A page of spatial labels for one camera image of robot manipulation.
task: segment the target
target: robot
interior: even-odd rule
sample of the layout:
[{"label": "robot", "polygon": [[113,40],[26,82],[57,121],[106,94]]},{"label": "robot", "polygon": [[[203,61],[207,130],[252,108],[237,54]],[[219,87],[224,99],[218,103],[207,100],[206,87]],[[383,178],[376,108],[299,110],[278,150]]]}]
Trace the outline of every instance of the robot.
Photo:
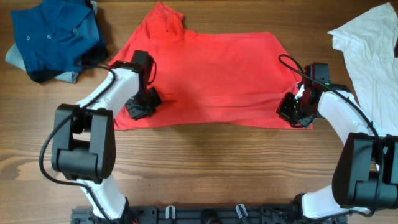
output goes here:
[{"label": "robot", "polygon": [[[283,58],[293,60],[297,68]],[[309,127],[316,118],[327,119],[345,144],[331,185],[298,194],[287,204],[256,207],[167,208],[130,207],[112,176],[116,161],[113,119],[126,105],[133,119],[155,113],[162,103],[154,88],[147,89],[153,58],[136,51],[132,62],[116,62],[106,80],[75,105],[61,104],[55,128],[40,153],[40,170],[52,182],[81,187],[91,208],[74,209],[71,224],[344,224],[347,215],[370,217],[377,210],[398,208],[398,136],[374,124],[355,103],[344,85],[330,80],[327,64],[304,70],[290,56],[280,55],[286,67],[303,78],[296,95],[287,93],[277,113],[292,127]],[[90,132],[90,141],[73,134]],[[53,139],[52,167],[69,182],[54,179],[44,169],[44,152]],[[371,170],[371,163],[377,170]]]}]

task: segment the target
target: wood grain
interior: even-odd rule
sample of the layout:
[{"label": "wood grain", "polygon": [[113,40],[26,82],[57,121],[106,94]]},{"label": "wood grain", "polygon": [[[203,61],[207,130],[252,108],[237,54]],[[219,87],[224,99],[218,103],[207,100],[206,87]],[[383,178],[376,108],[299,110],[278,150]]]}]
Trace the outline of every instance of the wood grain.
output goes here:
[{"label": "wood grain", "polygon": [[[10,11],[38,0],[0,1],[0,54],[13,40]],[[126,43],[155,1],[100,1],[98,20],[111,54]],[[352,90],[341,52],[326,32],[382,4],[369,1],[170,1],[189,29],[204,33],[270,31],[302,65],[330,64],[334,82]],[[101,70],[85,71],[73,85],[34,83],[0,62],[0,223],[69,223],[70,210],[87,206],[75,187],[42,177],[39,150],[55,108],[74,103],[100,84]],[[326,122],[314,130],[278,130],[233,124],[187,124],[116,133],[114,175],[132,205],[285,203],[330,183],[343,144]],[[51,169],[50,153],[45,166]],[[350,223],[397,223],[395,211]]]}]

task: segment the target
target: red fabric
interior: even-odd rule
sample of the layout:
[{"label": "red fabric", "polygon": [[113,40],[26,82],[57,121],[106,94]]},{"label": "red fabric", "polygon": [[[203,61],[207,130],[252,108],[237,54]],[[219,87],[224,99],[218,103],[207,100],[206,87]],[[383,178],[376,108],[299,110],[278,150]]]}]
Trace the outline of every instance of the red fabric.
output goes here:
[{"label": "red fabric", "polygon": [[208,122],[291,128],[276,110],[301,78],[278,61],[287,52],[276,37],[199,34],[183,28],[182,19],[181,12],[158,2],[113,59],[130,61],[135,50],[148,51],[157,62],[152,85],[163,101],[152,117],[139,121],[124,107],[115,128]]}]

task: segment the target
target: white towel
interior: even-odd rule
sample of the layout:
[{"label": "white towel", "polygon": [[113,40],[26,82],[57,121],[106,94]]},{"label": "white towel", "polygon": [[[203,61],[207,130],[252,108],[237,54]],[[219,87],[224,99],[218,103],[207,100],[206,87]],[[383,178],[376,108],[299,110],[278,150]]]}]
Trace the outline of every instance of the white towel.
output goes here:
[{"label": "white towel", "polygon": [[398,17],[390,3],[329,31],[343,52],[359,104],[388,134],[398,135]]}]

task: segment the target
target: gray cloth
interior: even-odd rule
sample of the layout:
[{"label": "gray cloth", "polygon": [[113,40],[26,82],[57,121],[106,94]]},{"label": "gray cloth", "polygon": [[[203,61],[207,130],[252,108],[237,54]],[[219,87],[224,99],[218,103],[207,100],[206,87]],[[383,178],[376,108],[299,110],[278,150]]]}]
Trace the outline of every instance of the gray cloth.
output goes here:
[{"label": "gray cloth", "polygon": [[[97,14],[97,2],[94,2],[94,1],[90,1],[90,2],[91,2],[91,5],[93,6],[94,13]],[[19,52],[16,44],[14,44],[8,50],[8,52],[6,54],[6,62],[26,71],[24,59],[22,58],[22,55]],[[55,78],[57,80],[62,80],[65,82],[76,83],[77,76],[79,76],[78,72],[70,71],[70,72],[64,72],[61,75],[57,75]]]}]

